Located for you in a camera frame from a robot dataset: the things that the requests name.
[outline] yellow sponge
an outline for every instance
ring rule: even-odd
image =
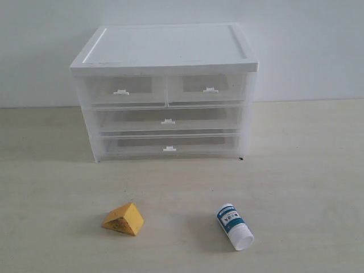
[[[144,219],[138,209],[134,203],[129,203],[112,210],[104,220],[102,227],[136,236],[143,224]]]

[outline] white wall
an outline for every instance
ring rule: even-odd
[[[78,105],[69,65],[101,24],[237,21],[241,0],[0,0],[0,107]]]
[[[364,98],[363,0],[245,0],[256,101]]]
[[[0,107],[78,105],[68,67],[101,24],[238,21],[255,99],[364,97],[359,0],[0,0]]]

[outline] small drawer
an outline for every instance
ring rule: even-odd
[[[237,136],[102,140],[105,156],[238,154]]]
[[[240,107],[96,111],[101,135],[135,131],[239,129]]]
[[[245,98],[246,74],[171,76],[168,106],[239,105]]]
[[[96,107],[136,107],[166,105],[163,77],[85,78],[90,104]]]

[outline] light wood surface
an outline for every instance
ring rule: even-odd
[[[362,272],[364,100],[254,104],[250,156],[93,162],[79,108],[0,110],[0,272]],[[136,237],[101,228],[135,202]],[[235,252],[233,203],[255,242]]]

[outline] label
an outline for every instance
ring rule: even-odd
[[[226,233],[229,233],[236,225],[245,224],[243,218],[240,217],[233,206],[226,206],[221,209],[217,214],[217,219]]]

